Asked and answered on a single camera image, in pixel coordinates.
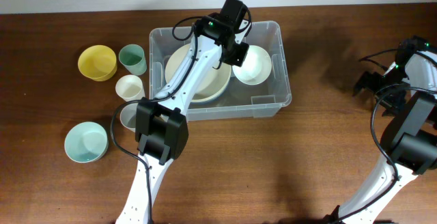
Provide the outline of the white bowl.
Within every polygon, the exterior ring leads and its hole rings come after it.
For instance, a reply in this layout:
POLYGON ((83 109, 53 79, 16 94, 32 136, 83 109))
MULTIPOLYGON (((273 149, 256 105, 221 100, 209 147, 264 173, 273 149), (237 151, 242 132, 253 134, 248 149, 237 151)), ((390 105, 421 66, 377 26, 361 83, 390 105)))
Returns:
POLYGON ((259 85, 267 80, 272 70, 268 52, 260 46, 250 45, 241 67, 233 66, 234 76, 246 85, 259 85))

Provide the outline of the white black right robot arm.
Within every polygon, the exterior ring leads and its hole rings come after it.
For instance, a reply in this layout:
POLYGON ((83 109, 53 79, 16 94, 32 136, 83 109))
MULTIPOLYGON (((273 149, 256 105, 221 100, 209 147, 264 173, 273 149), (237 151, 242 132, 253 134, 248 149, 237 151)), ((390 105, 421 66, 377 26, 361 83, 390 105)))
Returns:
POLYGON ((384 74, 364 72, 354 93, 369 90, 376 107, 392 116, 382 136, 370 132, 380 156, 354 196, 324 217, 325 223, 377 223, 378 215, 409 182, 436 169, 436 136, 422 129, 436 125, 436 47, 412 36, 393 49, 395 61, 384 74))

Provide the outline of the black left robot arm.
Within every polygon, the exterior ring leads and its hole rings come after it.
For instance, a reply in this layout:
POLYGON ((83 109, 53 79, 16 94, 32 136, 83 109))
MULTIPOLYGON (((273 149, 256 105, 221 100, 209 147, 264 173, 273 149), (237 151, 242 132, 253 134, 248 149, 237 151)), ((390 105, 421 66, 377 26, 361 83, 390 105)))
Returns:
POLYGON ((193 36, 181 64, 153 99, 135 100, 135 139, 138 154, 130 192, 117 223, 152 223, 152 207, 171 163, 188 141, 186 113, 207 73, 223 63, 239 66, 248 44, 242 40, 251 30, 249 16, 211 14, 196 21, 193 36))

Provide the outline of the mint green bowl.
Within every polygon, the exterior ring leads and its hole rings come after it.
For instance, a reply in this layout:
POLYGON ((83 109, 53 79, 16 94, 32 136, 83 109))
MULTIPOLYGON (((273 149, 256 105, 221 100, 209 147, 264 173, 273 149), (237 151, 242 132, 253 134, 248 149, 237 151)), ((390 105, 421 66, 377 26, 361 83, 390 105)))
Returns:
POLYGON ((91 163, 104 156, 109 147, 106 130, 95 122, 74 126, 66 135, 64 150, 76 163, 91 163))

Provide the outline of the cream cup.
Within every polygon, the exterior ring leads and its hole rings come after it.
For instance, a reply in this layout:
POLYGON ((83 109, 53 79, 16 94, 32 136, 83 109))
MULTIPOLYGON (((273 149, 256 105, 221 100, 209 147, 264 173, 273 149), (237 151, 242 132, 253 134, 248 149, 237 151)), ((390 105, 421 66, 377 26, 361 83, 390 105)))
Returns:
POLYGON ((123 76, 117 81, 115 92, 125 101, 140 100, 145 97, 142 80, 132 74, 123 76))

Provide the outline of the grey translucent cup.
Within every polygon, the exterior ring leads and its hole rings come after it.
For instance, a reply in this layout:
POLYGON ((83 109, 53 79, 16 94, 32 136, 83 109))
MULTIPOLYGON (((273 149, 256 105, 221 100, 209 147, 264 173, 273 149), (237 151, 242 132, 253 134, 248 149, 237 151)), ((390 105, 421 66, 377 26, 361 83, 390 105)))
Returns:
POLYGON ((136 128, 137 103, 125 106, 120 112, 120 122, 128 130, 135 131, 136 128))

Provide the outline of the mint green cup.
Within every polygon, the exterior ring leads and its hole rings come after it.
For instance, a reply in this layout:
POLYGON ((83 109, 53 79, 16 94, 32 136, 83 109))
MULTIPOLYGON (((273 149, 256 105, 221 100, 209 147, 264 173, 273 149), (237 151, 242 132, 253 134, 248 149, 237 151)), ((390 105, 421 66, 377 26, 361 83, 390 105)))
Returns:
POLYGON ((145 53, 141 46, 128 44, 119 52, 119 61, 129 73, 140 76, 147 70, 145 53))

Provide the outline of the yellow bowl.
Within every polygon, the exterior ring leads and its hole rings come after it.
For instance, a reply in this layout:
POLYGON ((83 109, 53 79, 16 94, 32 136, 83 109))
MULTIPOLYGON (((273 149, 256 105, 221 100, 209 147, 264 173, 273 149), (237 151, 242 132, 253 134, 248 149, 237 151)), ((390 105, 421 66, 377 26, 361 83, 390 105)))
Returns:
POLYGON ((79 72, 93 81, 107 81, 117 71, 115 52, 105 45, 85 49, 78 59, 79 72))

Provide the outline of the beige bowl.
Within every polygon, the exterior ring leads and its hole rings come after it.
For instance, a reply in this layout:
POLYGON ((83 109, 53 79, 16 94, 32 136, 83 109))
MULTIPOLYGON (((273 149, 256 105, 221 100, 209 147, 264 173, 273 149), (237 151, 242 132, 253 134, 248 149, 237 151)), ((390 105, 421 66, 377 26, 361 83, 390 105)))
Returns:
POLYGON ((200 92, 198 94, 195 94, 193 96, 193 99, 191 100, 192 103, 206 103, 206 102, 212 102, 213 100, 216 100, 219 98, 225 91, 226 87, 223 89, 218 90, 215 93, 205 93, 200 92))
MULTIPOLYGON (((182 63, 189 48, 190 44, 181 46, 172 56, 170 56, 165 66, 165 80, 167 83, 171 80, 178 66, 182 63)), ((222 64, 219 69, 211 68, 199 85, 196 94, 200 92, 215 93, 220 89, 227 88, 230 77, 231 66, 227 64, 222 64)))

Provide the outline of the clear plastic storage bin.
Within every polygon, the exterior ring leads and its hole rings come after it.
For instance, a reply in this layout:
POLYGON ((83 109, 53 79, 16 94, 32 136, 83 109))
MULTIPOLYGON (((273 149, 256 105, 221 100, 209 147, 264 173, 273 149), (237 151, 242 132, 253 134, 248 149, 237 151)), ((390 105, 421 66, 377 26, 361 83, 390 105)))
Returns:
MULTIPOLYGON (((171 31, 170 27, 162 27, 150 32, 149 98, 155 97, 170 81, 190 46, 190 40, 178 41, 171 31)), ((243 41, 250 46, 259 46, 269 54, 272 67, 268 78, 258 85, 247 85, 235 77, 229 65, 212 69, 193 96, 186 114, 188 121, 272 117, 291 103, 279 24, 272 20, 255 22, 243 41)))

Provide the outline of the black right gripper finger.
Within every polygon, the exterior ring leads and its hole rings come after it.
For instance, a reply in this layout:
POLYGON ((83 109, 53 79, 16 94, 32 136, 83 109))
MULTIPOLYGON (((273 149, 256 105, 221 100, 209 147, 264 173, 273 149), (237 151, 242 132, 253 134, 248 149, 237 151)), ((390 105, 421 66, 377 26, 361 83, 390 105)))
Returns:
POLYGON ((352 95, 358 95, 363 89, 377 96, 377 91, 383 86, 383 76, 377 72, 364 72, 353 87, 352 95))
POLYGON ((405 89, 379 89, 373 92, 376 102, 374 111, 378 110, 379 106, 384 108, 382 117, 396 116, 406 106, 406 90, 405 89))

